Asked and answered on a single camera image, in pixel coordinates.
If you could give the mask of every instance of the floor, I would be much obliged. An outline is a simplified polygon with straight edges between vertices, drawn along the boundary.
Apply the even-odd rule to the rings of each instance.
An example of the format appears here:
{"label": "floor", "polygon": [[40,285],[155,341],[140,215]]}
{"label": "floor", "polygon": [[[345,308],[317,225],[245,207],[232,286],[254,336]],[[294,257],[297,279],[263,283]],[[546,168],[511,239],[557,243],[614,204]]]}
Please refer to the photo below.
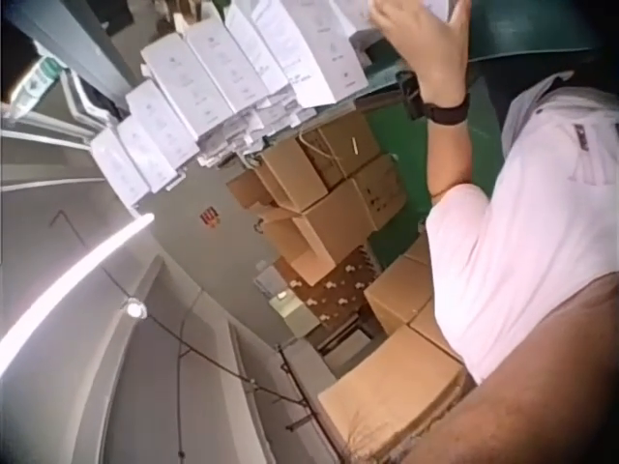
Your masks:
{"label": "floor", "polygon": [[[418,223],[425,220],[430,210],[426,121],[411,121],[404,106],[398,104],[371,112],[368,122],[383,151],[394,156],[408,194],[406,207],[370,237],[378,261],[387,267],[410,247],[418,235]],[[469,129],[473,141],[473,182],[490,195],[503,157],[500,130],[482,80],[471,88]]]}

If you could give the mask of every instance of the shirt sleeve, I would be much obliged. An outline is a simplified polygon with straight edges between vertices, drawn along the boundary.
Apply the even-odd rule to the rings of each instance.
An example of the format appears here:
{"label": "shirt sleeve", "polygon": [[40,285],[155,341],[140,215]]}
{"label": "shirt sleeve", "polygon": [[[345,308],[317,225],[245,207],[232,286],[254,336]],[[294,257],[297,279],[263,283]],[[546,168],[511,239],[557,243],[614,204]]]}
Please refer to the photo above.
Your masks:
{"label": "shirt sleeve", "polygon": [[486,194],[472,184],[451,188],[427,217],[434,284],[459,276],[471,260],[488,212]]}

